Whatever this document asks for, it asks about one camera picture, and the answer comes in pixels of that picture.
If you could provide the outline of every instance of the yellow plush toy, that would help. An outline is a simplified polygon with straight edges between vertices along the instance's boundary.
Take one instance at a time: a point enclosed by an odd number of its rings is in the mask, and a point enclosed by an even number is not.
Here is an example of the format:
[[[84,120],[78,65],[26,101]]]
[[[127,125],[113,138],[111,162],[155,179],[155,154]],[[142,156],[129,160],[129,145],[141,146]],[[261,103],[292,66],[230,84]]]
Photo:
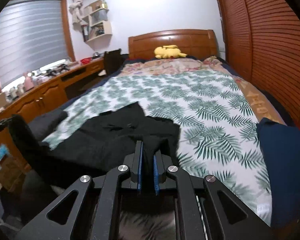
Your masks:
[[[177,57],[186,57],[187,54],[181,53],[181,50],[178,49],[176,45],[162,46],[157,47],[154,50],[155,57],[158,59],[161,58],[177,58]]]

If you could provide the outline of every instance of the fabric tag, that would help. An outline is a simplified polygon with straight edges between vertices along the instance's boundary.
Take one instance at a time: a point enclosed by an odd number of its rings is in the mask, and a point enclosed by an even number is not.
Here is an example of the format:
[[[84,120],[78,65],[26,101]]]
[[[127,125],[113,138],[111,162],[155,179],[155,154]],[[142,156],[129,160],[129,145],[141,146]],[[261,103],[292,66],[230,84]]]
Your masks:
[[[257,215],[261,215],[270,211],[270,204],[262,203],[257,205]]]

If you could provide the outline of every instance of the silver screw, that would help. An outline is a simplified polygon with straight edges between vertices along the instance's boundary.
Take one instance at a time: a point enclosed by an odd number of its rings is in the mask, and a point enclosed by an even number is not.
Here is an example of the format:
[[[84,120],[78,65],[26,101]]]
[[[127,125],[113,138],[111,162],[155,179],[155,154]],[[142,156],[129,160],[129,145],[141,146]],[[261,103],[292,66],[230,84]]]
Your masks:
[[[128,166],[127,165],[120,165],[119,167],[118,167],[118,170],[119,171],[126,171],[128,169]]]
[[[81,182],[88,182],[90,180],[90,176],[88,175],[83,175],[81,178],[80,178],[80,181]]]
[[[208,182],[215,182],[215,181],[216,181],[216,177],[213,176],[213,175],[208,175],[208,176],[206,177],[206,180],[207,180]]]
[[[170,167],[168,168],[168,170],[169,170],[170,172],[176,172],[176,171],[178,170],[178,167],[177,167],[177,166],[170,166]]]

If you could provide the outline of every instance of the blue gripper pad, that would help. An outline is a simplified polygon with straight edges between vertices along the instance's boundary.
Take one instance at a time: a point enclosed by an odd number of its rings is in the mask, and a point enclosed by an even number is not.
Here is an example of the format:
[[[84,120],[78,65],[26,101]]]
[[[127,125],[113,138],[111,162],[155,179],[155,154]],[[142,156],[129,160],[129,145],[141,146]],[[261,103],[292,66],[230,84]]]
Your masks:
[[[155,190],[155,194],[159,195],[159,173],[158,173],[158,166],[157,166],[157,158],[156,158],[156,156],[153,157],[153,176],[154,176],[154,190]]]
[[[140,159],[139,159],[139,166],[138,166],[138,192],[141,192],[142,187],[142,160],[143,160],[143,143],[141,143],[140,148]]]

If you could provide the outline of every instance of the green leaf pattern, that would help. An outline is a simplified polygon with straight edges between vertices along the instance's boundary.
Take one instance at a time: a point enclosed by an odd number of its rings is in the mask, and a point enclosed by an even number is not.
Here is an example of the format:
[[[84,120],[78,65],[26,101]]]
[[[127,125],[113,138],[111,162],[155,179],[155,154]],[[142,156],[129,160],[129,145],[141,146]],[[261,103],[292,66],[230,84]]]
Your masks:
[[[146,115],[180,125],[178,158],[191,175],[215,175],[246,205],[271,204],[271,188],[251,107],[231,76],[213,70],[113,77],[66,108],[44,141],[54,149],[87,119],[138,101]],[[270,215],[265,216],[269,223]]]

